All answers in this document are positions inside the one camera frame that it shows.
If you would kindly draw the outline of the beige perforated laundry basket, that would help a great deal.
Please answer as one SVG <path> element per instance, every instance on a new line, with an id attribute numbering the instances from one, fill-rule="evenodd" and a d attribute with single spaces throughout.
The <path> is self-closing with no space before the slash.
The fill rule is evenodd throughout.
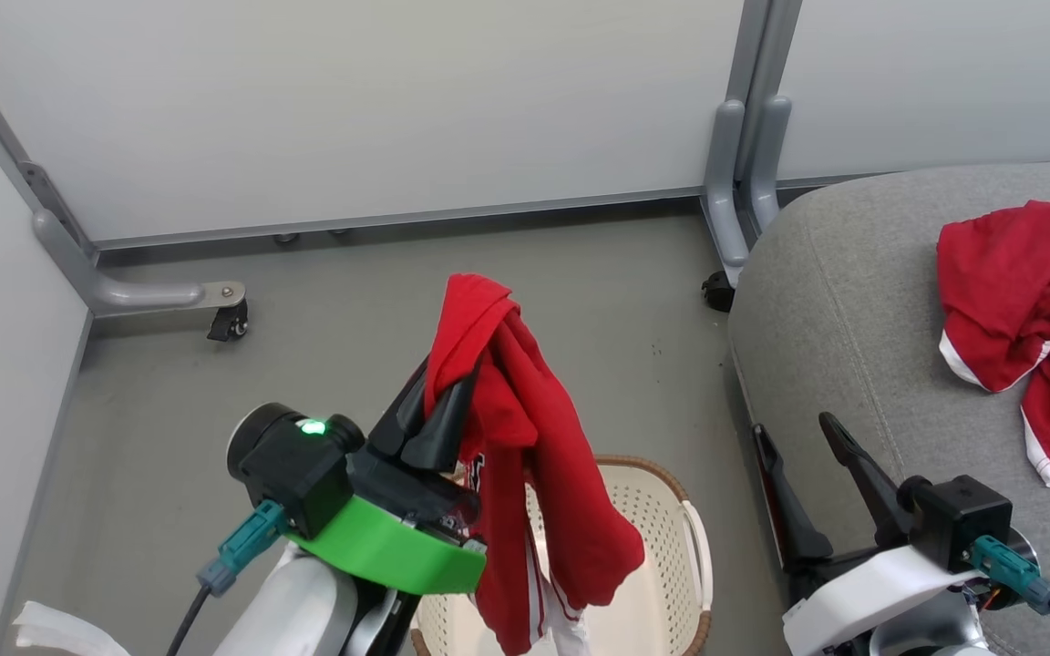
<path id="1" fill-rule="evenodd" d="M 705 656 L 714 594 L 704 520 L 682 485 L 646 458 L 598 456 L 613 506 L 644 541 L 645 560 L 612 604 L 590 606 L 584 641 L 549 630 L 524 656 Z M 416 656 L 504 656 L 494 632 L 462 595 L 433 595 L 411 626 Z"/>

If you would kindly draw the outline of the black caster wheel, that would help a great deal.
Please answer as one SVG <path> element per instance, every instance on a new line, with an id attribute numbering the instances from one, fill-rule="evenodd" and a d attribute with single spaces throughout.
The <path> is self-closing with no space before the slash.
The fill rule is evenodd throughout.
<path id="1" fill-rule="evenodd" d="M 218 308 L 213 317 L 207 339 L 216 342 L 234 342 L 249 332 L 249 303 L 242 300 L 233 306 Z"/>
<path id="2" fill-rule="evenodd" d="M 704 279 L 701 294 L 704 294 L 705 304 L 712 310 L 726 314 L 732 312 L 735 285 L 730 282 L 724 270 L 718 270 Z"/>

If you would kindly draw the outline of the grey fabric sofa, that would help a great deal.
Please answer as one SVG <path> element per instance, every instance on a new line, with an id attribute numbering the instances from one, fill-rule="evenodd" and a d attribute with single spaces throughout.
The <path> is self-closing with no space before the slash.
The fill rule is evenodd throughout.
<path id="1" fill-rule="evenodd" d="M 1050 202 L 1050 162 L 872 176 L 791 202 L 755 245 L 728 321 L 735 371 L 835 551 L 870 548 L 875 526 L 830 453 L 826 411 L 895 482 L 971 475 L 1012 499 L 1050 578 L 1050 488 L 1026 457 L 1024 387 L 981 392 L 939 353 L 939 232 L 1029 200 Z"/>

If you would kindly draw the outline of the grey curved partition foot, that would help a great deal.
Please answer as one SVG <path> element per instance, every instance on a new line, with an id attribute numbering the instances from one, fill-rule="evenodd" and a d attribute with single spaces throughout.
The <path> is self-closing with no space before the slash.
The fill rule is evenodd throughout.
<path id="1" fill-rule="evenodd" d="M 743 186 L 747 207 L 755 219 L 757 231 L 761 233 L 780 211 L 777 199 L 777 173 L 791 111 L 790 98 L 772 96 L 766 99 L 753 153 L 749 160 L 746 186 Z"/>

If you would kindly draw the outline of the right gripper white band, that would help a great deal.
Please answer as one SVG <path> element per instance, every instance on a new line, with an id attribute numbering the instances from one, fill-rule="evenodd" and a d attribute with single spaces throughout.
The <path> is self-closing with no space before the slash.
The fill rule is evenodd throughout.
<path id="1" fill-rule="evenodd" d="M 899 487 L 836 416 L 821 412 L 819 426 L 870 512 L 876 547 L 903 547 L 910 512 L 899 503 Z M 832 557 L 828 537 L 813 526 L 762 424 L 753 426 L 753 445 L 784 572 Z M 860 647 L 864 656 L 992 656 L 976 601 L 963 592 L 978 577 L 976 570 L 938 568 L 912 547 L 889 549 L 790 608 L 785 642 L 792 656 L 832 656 L 842 646 Z"/>

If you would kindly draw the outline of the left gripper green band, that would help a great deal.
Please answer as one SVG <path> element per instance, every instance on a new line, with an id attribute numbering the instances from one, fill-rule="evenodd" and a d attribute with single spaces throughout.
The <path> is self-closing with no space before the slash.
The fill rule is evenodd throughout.
<path id="1" fill-rule="evenodd" d="M 408 378 L 346 457 L 353 495 L 313 538 L 288 538 L 350 576 L 412 595 L 469 594 L 487 557 L 469 538 L 480 516 L 475 491 L 443 477 L 458 462 L 479 371 L 438 395 L 427 410 L 427 360 Z M 400 456 L 393 461 L 383 456 Z"/>

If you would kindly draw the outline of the grey metal partition post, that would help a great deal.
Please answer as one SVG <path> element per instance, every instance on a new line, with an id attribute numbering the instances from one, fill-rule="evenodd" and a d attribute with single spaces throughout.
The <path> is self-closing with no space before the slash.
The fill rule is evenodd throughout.
<path id="1" fill-rule="evenodd" d="M 751 178 L 769 101 L 778 96 L 804 0 L 743 0 L 726 99 L 742 101 L 746 113 L 735 179 Z"/>
<path id="2" fill-rule="evenodd" d="M 7 174 L 24 182 L 29 188 L 29 191 L 25 192 L 26 198 L 34 198 L 43 208 L 50 210 L 59 224 L 70 233 L 72 241 L 87 255 L 88 260 L 96 262 L 98 249 L 94 244 L 84 232 L 82 225 L 76 220 L 69 205 L 63 199 L 45 168 L 26 153 L 25 146 L 10 129 L 8 121 L 1 111 L 0 153 L 5 157 L 3 167 Z"/>

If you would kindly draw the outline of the white crumpled strip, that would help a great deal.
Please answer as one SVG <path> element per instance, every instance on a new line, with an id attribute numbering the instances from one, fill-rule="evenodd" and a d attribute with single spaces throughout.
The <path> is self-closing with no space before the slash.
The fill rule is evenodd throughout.
<path id="1" fill-rule="evenodd" d="M 107 631 L 47 605 L 25 602 L 12 625 L 18 648 L 45 648 L 72 656 L 132 656 Z"/>

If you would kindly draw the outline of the red garment with white stripes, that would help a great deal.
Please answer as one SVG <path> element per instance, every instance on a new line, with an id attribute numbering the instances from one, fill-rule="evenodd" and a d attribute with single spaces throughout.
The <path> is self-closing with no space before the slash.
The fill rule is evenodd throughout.
<path id="1" fill-rule="evenodd" d="M 558 656 L 592 656 L 583 612 L 612 602 L 644 564 L 640 533 L 613 506 L 571 396 L 509 288 L 458 273 L 427 357 L 426 407 L 468 374 L 458 460 L 479 495 L 474 533 L 487 545 L 472 602 L 505 656 L 543 638 Z"/>

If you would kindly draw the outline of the red shirt with white trim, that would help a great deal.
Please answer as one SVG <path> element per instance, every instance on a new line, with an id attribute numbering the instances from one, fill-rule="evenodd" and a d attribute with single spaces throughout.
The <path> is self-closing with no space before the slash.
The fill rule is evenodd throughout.
<path id="1" fill-rule="evenodd" d="M 989 394 L 1024 384 L 1026 458 L 1050 488 L 1050 202 L 947 224 L 936 254 L 939 353 Z"/>

